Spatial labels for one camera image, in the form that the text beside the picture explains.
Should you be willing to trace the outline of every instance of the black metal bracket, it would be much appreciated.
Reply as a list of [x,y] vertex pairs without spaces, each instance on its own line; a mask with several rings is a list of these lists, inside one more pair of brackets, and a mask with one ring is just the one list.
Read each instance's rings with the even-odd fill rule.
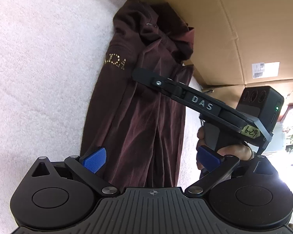
[[[258,146],[261,151],[264,151],[271,141],[271,134],[269,134],[259,119],[241,113],[222,101],[216,100],[181,82],[175,82],[144,68],[134,69],[132,78],[134,81],[159,91],[172,100],[199,112],[201,114],[200,117],[204,117],[205,121],[230,131],[230,133],[242,141]],[[250,138],[243,135],[241,131],[247,125],[258,128],[262,136]]]
[[[64,160],[64,164],[72,174],[75,174],[80,179],[80,181],[91,187],[102,197],[114,197],[120,194],[119,189],[83,167],[78,160],[79,156],[70,156]],[[106,187],[115,188],[117,191],[113,193],[103,192],[103,189]]]
[[231,173],[239,165],[239,158],[233,155],[225,155],[222,157],[218,153],[219,159],[223,160],[222,163],[212,172],[199,179],[185,189],[185,195],[189,198],[200,198],[209,192],[214,186],[226,179],[231,178]]

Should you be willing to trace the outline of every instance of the barcode sticker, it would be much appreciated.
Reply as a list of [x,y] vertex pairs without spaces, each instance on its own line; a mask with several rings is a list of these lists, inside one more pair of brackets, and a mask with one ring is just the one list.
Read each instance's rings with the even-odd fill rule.
[[250,125],[246,125],[242,130],[241,130],[241,134],[244,134],[250,138],[257,138],[259,136],[261,136],[261,133],[259,131],[259,129],[252,127]]
[[253,63],[253,79],[278,76],[280,62]]

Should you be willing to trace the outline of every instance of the camera lens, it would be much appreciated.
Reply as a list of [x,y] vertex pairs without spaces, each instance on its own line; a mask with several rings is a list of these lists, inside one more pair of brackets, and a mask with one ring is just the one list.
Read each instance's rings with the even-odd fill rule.
[[254,102],[257,97],[257,90],[252,91],[252,94],[250,96],[250,102]]
[[248,96],[250,95],[249,91],[247,90],[244,94],[243,94],[243,101],[248,99]]
[[259,98],[258,98],[258,102],[263,102],[266,98],[266,91],[262,91],[261,94],[259,95]]

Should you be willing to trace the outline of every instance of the blue gripper pad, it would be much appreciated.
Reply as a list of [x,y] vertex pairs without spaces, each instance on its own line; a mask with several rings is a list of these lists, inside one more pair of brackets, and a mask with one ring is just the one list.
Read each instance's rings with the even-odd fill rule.
[[106,161],[106,150],[105,148],[100,148],[95,151],[82,161],[82,166],[86,167],[89,171],[96,173]]
[[209,172],[220,166],[223,157],[208,148],[207,146],[198,146],[197,161],[200,162]]

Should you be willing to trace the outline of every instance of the crosshair marking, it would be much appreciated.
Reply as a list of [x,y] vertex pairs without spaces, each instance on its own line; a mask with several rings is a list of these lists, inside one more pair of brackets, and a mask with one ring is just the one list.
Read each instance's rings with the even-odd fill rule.
[[155,191],[155,190],[152,190],[152,191],[150,192],[150,194],[154,196],[154,195],[158,194],[158,192]]

